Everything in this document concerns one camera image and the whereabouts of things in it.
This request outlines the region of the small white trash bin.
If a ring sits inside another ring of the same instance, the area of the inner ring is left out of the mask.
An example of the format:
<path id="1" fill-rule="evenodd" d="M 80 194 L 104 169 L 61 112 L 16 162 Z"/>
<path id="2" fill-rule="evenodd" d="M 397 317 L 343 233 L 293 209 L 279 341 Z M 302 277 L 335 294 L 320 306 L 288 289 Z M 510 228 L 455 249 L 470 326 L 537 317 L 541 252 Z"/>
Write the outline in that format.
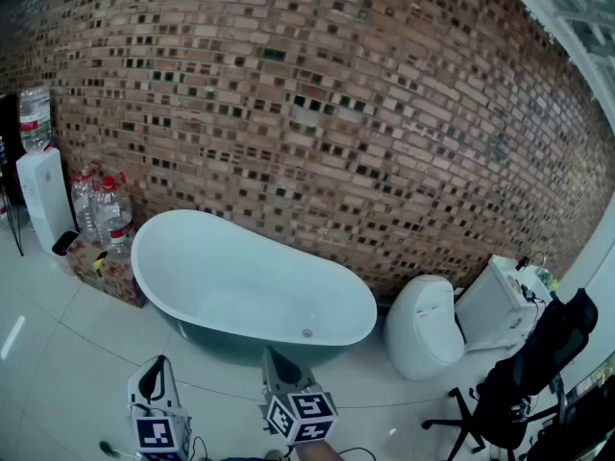
<path id="1" fill-rule="evenodd" d="M 65 257 L 68 254 L 68 249 L 79 237 L 79 233 L 74 230 L 64 232 L 60 238 L 52 246 L 52 254 L 58 257 Z"/>

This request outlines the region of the large clear dispenser bottle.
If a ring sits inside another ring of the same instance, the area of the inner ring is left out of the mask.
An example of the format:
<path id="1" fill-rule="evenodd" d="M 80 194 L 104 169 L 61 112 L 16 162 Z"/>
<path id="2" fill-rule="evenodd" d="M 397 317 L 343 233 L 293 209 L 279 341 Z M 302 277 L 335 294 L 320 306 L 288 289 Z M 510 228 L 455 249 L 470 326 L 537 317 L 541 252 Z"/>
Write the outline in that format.
<path id="1" fill-rule="evenodd" d="M 47 86 L 27 88 L 19 94 L 19 132 L 27 154 L 40 154 L 51 142 L 50 101 L 50 90 Z"/>

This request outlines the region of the clear plastic water jug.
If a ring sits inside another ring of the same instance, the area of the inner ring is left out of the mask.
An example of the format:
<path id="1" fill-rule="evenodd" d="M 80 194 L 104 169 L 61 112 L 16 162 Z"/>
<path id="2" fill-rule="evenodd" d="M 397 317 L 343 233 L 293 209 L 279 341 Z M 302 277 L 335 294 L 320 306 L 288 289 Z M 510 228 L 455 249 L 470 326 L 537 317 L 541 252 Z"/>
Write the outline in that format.
<path id="1" fill-rule="evenodd" d="M 130 256 L 135 237 L 135 224 L 125 175 L 105 176 L 93 182 L 93 203 L 101 244 L 114 257 Z"/>
<path id="2" fill-rule="evenodd" d="M 95 184 L 102 181 L 101 163 L 97 160 L 86 165 L 81 173 L 71 178 L 71 201 L 80 235 L 90 242 L 100 241 L 95 219 Z"/>

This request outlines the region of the white water dispenser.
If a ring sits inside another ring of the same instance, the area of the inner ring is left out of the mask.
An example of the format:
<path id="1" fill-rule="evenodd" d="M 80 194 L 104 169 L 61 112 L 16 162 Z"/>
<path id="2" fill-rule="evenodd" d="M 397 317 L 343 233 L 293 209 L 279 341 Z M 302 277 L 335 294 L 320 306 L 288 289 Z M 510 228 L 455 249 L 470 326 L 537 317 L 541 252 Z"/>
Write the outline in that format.
<path id="1" fill-rule="evenodd" d="M 16 163 L 26 208 L 42 250 L 76 229 L 64 182 L 60 151 L 49 147 L 40 154 L 26 154 Z"/>

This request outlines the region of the printed brown cardboard box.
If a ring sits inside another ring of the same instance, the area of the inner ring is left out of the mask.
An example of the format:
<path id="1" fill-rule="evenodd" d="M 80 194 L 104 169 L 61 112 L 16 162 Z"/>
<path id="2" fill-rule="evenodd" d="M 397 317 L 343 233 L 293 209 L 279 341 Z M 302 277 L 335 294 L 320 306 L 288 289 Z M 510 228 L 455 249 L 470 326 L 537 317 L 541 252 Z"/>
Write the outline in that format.
<path id="1" fill-rule="evenodd" d="M 78 236 L 67 249 L 71 270 L 83 283 L 122 303 L 142 308 L 146 298 L 135 282 L 131 262 L 110 254 L 98 243 Z"/>

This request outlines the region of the black office chair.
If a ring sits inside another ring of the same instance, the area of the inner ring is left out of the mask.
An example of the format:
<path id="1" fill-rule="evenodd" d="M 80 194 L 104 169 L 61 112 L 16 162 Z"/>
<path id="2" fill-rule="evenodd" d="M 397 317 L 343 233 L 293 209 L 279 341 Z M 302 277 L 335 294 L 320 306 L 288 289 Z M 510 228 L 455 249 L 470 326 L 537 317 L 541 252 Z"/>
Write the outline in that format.
<path id="1" fill-rule="evenodd" d="M 498 361 L 486 378 L 469 390 L 477 402 L 473 411 L 460 389 L 452 389 L 448 396 L 456 399 L 461 418 L 422 422 L 424 429 L 434 425 L 460 429 L 446 461 L 455 459 L 468 436 L 478 444 L 474 453 L 492 445 L 506 452 L 507 461 L 517 461 L 514 450 L 521 446 L 528 424 L 563 409 L 563 385 L 556 386 L 554 407 L 532 414 L 531 400 L 584 350 L 598 318 L 599 310 L 583 288 L 567 303 L 555 299 L 546 306 L 524 345 Z"/>
<path id="2" fill-rule="evenodd" d="M 576 461 L 615 428 L 615 376 L 568 405 L 563 421 L 539 432 L 525 461 Z"/>

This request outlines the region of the white cabinet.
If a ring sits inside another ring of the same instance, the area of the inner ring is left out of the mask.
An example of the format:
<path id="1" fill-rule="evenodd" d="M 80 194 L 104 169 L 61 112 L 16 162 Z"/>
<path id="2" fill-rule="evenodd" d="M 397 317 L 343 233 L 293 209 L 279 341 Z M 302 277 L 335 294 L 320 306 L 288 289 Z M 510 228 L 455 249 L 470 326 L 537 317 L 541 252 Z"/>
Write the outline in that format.
<path id="1" fill-rule="evenodd" d="M 491 255 L 456 301 L 455 316 L 468 352 L 523 344 L 552 300 L 537 276 L 544 260 L 531 256 L 528 266 L 516 271 L 518 261 Z"/>

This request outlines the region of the black flat screen panel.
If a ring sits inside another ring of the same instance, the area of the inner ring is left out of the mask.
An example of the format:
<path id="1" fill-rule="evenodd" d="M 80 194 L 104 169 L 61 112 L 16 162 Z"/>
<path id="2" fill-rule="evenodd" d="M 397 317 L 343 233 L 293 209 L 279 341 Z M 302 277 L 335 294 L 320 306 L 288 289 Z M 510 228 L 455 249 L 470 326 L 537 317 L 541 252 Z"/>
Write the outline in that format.
<path id="1" fill-rule="evenodd" d="M 0 96 L 0 172 L 12 205 L 24 206 L 16 162 L 25 155 L 21 144 L 16 94 Z"/>

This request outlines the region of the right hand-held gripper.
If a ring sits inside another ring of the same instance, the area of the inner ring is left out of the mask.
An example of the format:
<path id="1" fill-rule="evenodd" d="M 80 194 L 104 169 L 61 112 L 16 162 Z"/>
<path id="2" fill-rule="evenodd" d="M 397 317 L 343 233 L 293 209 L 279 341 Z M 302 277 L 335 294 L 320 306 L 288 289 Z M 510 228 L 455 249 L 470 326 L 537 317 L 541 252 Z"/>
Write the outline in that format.
<path id="1" fill-rule="evenodd" d="M 270 434 L 280 435 L 288 446 L 330 437 L 338 412 L 331 393 L 314 386 L 316 381 L 309 368 L 267 347 L 262 356 L 262 376 L 269 392 L 260 410 Z"/>

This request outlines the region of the person's right forearm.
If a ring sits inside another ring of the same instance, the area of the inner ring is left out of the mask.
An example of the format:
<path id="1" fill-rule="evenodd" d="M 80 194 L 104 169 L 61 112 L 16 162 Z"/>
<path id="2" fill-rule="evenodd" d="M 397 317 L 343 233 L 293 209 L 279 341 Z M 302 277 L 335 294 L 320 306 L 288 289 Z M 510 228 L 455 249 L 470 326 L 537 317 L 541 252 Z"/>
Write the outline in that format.
<path id="1" fill-rule="evenodd" d="M 294 450 L 299 461 L 344 461 L 326 441 L 298 444 Z"/>

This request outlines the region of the white oval toilet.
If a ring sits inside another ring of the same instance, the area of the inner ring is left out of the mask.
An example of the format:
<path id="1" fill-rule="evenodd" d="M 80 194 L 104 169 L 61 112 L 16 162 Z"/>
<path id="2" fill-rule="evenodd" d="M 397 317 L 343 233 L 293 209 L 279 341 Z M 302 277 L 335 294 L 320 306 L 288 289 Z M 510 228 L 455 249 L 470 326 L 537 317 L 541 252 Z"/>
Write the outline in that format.
<path id="1" fill-rule="evenodd" d="M 455 365 L 465 345 L 452 285 L 436 275 L 409 281 L 390 307 L 382 337 L 392 366 L 407 379 L 426 380 Z"/>

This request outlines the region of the white window frame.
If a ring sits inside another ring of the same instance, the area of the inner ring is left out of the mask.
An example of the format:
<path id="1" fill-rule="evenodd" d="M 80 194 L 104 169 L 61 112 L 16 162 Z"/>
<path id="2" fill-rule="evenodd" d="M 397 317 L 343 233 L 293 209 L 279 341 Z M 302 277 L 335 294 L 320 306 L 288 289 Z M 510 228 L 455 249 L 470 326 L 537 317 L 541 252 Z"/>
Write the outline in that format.
<path id="1" fill-rule="evenodd" d="M 551 0 L 554 17 L 569 25 L 591 61 L 615 72 L 615 0 Z"/>

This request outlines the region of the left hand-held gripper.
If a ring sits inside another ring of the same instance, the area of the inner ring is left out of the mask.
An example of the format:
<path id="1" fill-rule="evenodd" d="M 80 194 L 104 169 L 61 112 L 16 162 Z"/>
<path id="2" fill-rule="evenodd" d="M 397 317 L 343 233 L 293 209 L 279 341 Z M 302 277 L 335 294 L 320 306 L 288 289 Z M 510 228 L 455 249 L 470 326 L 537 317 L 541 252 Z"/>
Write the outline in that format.
<path id="1" fill-rule="evenodd" d="M 180 405 L 170 360 L 157 355 L 140 365 L 128 382 L 135 450 L 145 461 L 189 461 L 191 417 Z M 152 406 L 140 403 L 160 403 Z"/>

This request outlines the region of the white and green bathtub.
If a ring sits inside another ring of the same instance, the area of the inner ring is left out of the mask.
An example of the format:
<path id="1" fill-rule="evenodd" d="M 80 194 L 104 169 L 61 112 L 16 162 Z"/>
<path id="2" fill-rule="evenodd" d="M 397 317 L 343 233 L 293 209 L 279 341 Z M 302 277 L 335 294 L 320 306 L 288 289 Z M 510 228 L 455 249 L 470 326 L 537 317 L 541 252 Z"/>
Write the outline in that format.
<path id="1" fill-rule="evenodd" d="M 256 364 L 272 347 L 316 365 L 377 322 L 375 298 L 351 270 L 202 211 L 151 218 L 135 235 L 131 263 L 161 317 L 230 362 Z"/>

